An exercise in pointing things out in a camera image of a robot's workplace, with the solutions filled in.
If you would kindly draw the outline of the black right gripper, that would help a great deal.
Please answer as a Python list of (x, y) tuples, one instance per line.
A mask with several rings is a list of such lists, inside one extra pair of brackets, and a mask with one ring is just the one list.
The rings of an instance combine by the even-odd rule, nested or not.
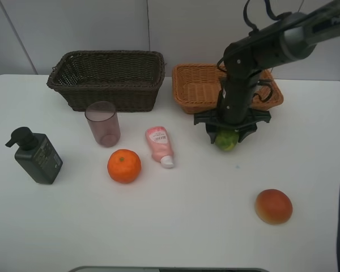
[[(230, 130), (237, 130), (239, 132), (238, 142), (241, 143), (246, 137), (257, 131), (258, 122), (269, 123), (271, 120), (271, 114), (269, 111), (247, 109), (245, 118), (234, 123), (233, 121), (226, 121), (226, 117), (221, 117), (217, 109), (207, 110), (205, 112), (196, 113), (194, 115), (194, 124), (205, 123), (206, 125), (212, 125), (219, 128), (225, 128)], [(210, 137), (210, 143), (214, 144), (217, 131), (207, 131)]]

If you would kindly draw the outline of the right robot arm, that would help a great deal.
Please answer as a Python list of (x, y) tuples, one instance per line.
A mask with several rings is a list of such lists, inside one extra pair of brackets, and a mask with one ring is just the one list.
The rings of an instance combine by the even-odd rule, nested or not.
[(211, 143), (221, 130), (238, 132), (238, 141), (257, 130), (260, 121), (270, 122), (267, 110), (252, 109), (257, 86), (267, 86), (260, 78), (264, 70), (303, 60), (316, 45), (340, 37), (340, 1), (331, 1), (310, 14), (285, 12), (275, 15), (270, 2), (266, 11), (274, 24), (258, 29), (243, 10), (244, 22), (252, 30), (249, 35), (231, 43), (219, 64), (225, 76), (220, 78), (221, 89), (215, 109), (194, 114), (194, 124), (204, 123)]

